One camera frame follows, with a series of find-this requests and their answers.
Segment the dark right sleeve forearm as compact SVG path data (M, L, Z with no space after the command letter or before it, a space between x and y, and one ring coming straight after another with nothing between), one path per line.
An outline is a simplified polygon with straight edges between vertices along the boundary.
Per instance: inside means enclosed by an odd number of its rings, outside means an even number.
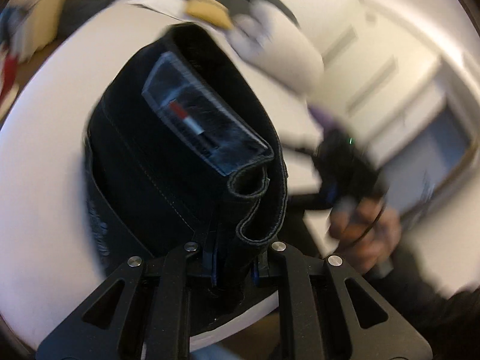
M479 352L479 290L450 297L440 294L421 275L414 254L398 246L391 255L393 269L383 278L368 272L364 278L442 356Z

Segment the person's right hand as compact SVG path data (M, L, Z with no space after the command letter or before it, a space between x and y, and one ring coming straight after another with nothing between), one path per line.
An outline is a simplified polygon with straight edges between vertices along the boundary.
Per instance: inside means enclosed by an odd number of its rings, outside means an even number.
M353 211L331 211L329 235L338 241L335 253L363 275L385 263L399 244L400 217L383 201L365 198Z

